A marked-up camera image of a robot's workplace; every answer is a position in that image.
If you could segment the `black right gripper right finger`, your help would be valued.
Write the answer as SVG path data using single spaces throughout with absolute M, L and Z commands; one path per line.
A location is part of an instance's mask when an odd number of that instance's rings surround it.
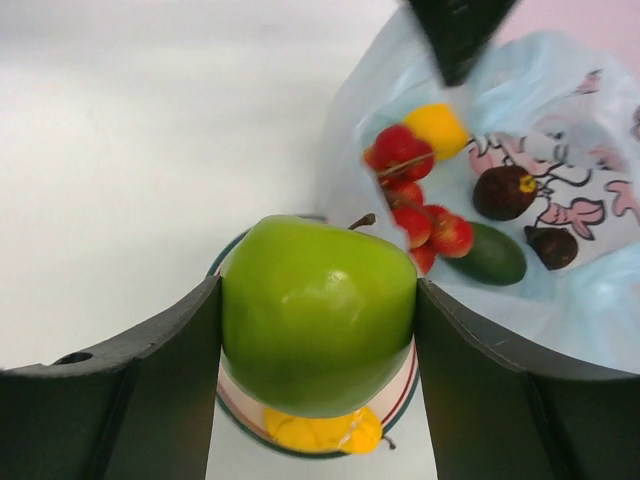
M 541 346 L 417 286 L 414 338 L 442 479 L 635 479 L 639 377 Z

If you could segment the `round printed white plate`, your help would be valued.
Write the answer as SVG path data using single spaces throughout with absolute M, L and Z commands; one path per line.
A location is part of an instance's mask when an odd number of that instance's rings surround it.
M 317 218 L 304 218 L 315 220 L 326 224 Z M 243 239 L 248 231 L 234 239 L 215 259 L 210 267 L 210 274 L 217 276 L 222 281 L 221 271 L 226 259 Z M 362 407 L 369 407 L 379 418 L 383 426 L 383 434 L 387 435 L 390 429 L 398 422 L 404 414 L 409 401 L 412 399 L 417 386 L 417 356 L 413 343 L 413 336 L 408 354 L 402 367 L 396 375 L 379 391 L 370 401 Z M 258 442 L 263 447 L 304 459 L 333 459 L 349 454 L 330 453 L 300 453 L 276 444 L 269 436 L 263 419 L 263 409 L 266 406 L 252 397 L 246 395 L 227 374 L 224 367 L 224 353 L 222 350 L 221 363 L 219 367 L 217 399 L 224 413 L 234 422 L 234 424 L 252 440 Z

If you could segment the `red fake cherry bunch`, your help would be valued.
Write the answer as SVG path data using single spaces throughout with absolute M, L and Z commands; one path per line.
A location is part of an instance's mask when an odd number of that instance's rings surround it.
M 395 225 L 409 239 L 409 254 L 427 274 L 437 257 L 459 259 L 474 244 L 471 223 L 438 204 L 428 204 L 419 181 L 435 166 L 435 151 L 404 124 L 383 129 L 363 161 L 376 176 Z

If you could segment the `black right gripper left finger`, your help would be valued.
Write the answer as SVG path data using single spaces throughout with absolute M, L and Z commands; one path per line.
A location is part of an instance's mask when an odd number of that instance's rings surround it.
M 53 364 L 1 374 L 5 479 L 202 479 L 221 352 L 221 280 Z

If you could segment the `green fake apple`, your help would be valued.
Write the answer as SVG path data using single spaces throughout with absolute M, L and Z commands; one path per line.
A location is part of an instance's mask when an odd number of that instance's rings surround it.
M 225 370 L 266 406 L 342 416 L 370 401 L 405 361 L 417 272 L 390 242 L 268 216 L 232 250 L 221 276 Z

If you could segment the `light blue printed plastic bag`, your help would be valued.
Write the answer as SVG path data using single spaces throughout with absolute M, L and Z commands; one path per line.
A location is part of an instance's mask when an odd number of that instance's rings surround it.
M 473 250 L 431 271 L 461 302 L 537 343 L 639 369 L 639 81 L 615 56 L 553 31 L 490 49 L 457 92 L 440 82 L 407 9 L 340 88 L 321 137 L 319 211 L 366 212 L 408 235 L 364 152 L 385 128 L 439 163 L 405 184 L 477 225 Z

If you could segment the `yellow fake fruit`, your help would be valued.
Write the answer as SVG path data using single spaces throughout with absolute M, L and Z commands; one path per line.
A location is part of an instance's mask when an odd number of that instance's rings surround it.
M 263 419 L 276 444 L 300 453 L 368 454 L 382 442 L 390 450 L 397 448 L 383 434 L 381 421 L 369 407 L 331 418 L 297 417 L 265 407 Z

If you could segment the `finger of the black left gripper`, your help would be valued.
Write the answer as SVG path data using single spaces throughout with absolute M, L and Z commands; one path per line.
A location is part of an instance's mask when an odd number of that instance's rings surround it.
M 516 0 L 409 0 L 445 86 L 461 86 Z

